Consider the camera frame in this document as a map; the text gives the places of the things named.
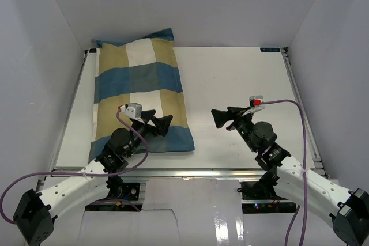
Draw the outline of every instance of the pillowcase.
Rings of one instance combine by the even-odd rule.
[[[157,118],[173,115],[165,137],[146,136],[151,152],[194,150],[173,42],[147,38],[120,47],[103,43],[97,53],[89,160],[101,153],[114,130],[125,128],[115,115],[118,106],[129,102],[142,104],[144,111],[155,109]],[[140,145],[137,152],[144,151],[145,146]]]
[[[150,35],[143,37],[142,39],[163,39],[168,41],[174,41],[172,28],[163,29],[157,32],[154,32]],[[92,43],[96,43],[97,48],[102,48],[104,43],[112,44],[113,46],[123,46],[130,41],[125,42],[114,42],[114,41],[106,41],[106,40],[91,40]]]

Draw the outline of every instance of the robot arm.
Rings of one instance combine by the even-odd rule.
[[[132,128],[142,137],[147,134],[165,136],[173,118],[172,115],[156,118],[155,110],[141,111],[142,106],[136,103],[120,106],[119,109],[132,120]],[[38,193],[29,190],[23,194],[13,220],[27,243],[30,246],[39,245],[54,230],[54,221],[77,206],[86,206],[106,197],[121,197],[123,180],[117,175],[106,175],[123,171],[128,166],[125,158],[131,157],[140,143],[141,140],[132,131],[119,128],[112,133],[102,153],[79,171],[82,176],[71,176]]]
[[[267,122],[252,122],[253,114],[264,109],[262,96],[250,98],[250,107],[213,109],[217,128],[232,121],[227,130],[236,129],[266,171],[260,183],[279,197],[302,206],[304,202],[301,163],[276,143],[277,135]],[[331,226],[335,234],[350,246],[362,245],[369,235],[369,195],[358,188],[355,192],[338,186],[312,170],[306,170],[308,210]]]

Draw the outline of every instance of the white floor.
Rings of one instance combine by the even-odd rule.
[[[236,131],[215,128],[210,110],[248,107],[248,98],[294,99],[280,52],[259,48],[175,47],[194,152],[152,153],[141,168],[259,169]],[[79,169],[88,163],[92,136],[92,101],[96,54],[89,54],[71,111],[56,169]],[[302,127],[293,104],[268,105],[254,116],[272,124],[277,142],[302,160]],[[130,166],[142,159],[137,154]],[[307,165],[314,167],[308,147]]]

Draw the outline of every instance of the white wall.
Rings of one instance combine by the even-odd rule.
[[[83,52],[55,0],[0,0],[0,192],[16,178],[48,168],[66,119]],[[12,217],[36,178],[5,198]],[[2,245],[22,235],[0,218]]]
[[[369,191],[369,0],[315,0],[291,63],[323,164]]]
[[[177,46],[288,46],[314,0],[57,0],[80,44],[172,27]]]

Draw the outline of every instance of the red connector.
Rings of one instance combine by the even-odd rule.
[[[261,100],[255,99],[254,100],[254,106],[260,106],[260,105],[261,105]]]

